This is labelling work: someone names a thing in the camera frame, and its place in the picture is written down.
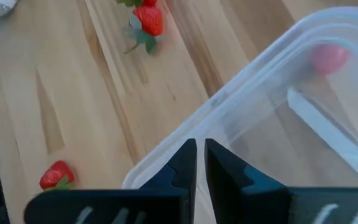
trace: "plastic container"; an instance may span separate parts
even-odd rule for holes
[[[329,75],[311,64],[321,44],[350,51]],[[358,8],[295,24],[134,167],[123,188],[143,185],[188,138],[198,144],[195,223],[215,223],[206,138],[285,185],[358,186]]]

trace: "wooden tabletop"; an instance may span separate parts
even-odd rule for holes
[[[66,160],[79,189],[130,169],[241,68],[313,11],[358,0],[159,0],[157,53],[122,31],[114,0],[21,0],[0,19],[0,174],[13,224]]]

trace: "light wood surface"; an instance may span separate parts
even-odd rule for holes
[[[11,222],[23,223],[26,203],[57,159],[75,168],[79,189],[119,188],[135,164],[296,21],[346,4],[358,0],[160,0],[164,37],[149,56],[143,48],[123,54],[133,44],[122,31],[131,11],[113,0],[21,0],[0,19],[0,173]],[[271,147],[266,133],[285,139],[281,148],[304,145],[286,138],[304,130],[285,127],[299,123],[288,110],[240,138],[261,164],[265,155],[252,149]],[[282,131],[270,133],[271,125]],[[280,172],[298,172],[307,184],[311,170],[332,165],[333,152],[302,152],[300,160],[278,152],[274,161],[326,160]],[[324,178],[322,185],[342,183],[333,173]]]

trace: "wood grain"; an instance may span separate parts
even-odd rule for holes
[[[346,4],[358,1],[159,0],[165,24],[157,53],[139,47],[125,55],[134,44],[123,32],[131,13],[125,6],[20,1],[0,19],[0,173],[11,222],[23,223],[26,203],[41,191],[39,178],[57,159],[74,168],[79,189],[119,188],[135,164],[296,21]],[[358,134],[345,90],[322,86],[341,95],[330,98],[338,102],[333,108]],[[267,92],[254,95],[268,102],[262,109],[276,106]],[[215,134],[281,181],[358,185],[288,107],[229,142],[240,125],[217,124]]]

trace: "pink object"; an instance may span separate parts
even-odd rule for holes
[[[320,44],[311,54],[313,68],[322,75],[339,71],[347,62],[350,52],[335,44]]]

